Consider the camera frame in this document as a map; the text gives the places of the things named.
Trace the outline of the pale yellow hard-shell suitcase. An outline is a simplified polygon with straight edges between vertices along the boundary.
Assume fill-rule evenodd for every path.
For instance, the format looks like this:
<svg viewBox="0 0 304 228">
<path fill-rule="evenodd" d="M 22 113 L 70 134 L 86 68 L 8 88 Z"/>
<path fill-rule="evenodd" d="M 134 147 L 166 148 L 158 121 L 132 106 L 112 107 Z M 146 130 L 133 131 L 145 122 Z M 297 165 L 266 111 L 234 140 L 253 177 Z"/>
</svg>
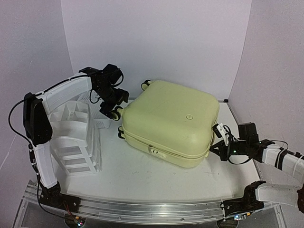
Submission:
<svg viewBox="0 0 304 228">
<path fill-rule="evenodd" d="M 211 94 L 179 84 L 146 80 L 143 92 L 119 108 L 118 136 L 166 162 L 193 168 L 209 155 L 219 102 Z"/>
</svg>

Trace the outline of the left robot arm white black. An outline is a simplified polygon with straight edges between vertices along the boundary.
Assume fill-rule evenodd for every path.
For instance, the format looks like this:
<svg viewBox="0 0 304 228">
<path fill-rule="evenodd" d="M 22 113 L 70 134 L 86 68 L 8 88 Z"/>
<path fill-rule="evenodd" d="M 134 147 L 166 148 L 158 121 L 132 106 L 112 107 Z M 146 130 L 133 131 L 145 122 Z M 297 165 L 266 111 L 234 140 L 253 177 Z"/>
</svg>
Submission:
<svg viewBox="0 0 304 228">
<path fill-rule="evenodd" d="M 95 91 L 102 100 L 100 113 L 116 120 L 115 107 L 127 102 L 129 93 L 119 88 L 124 75 L 120 68 L 108 64 L 104 69 L 86 67 L 77 76 L 67 78 L 48 89 L 24 96 L 23 125 L 35 155 L 40 183 L 46 189 L 58 185 L 51 160 L 50 142 L 53 129 L 48 116 L 60 105 L 85 92 Z"/>
</svg>

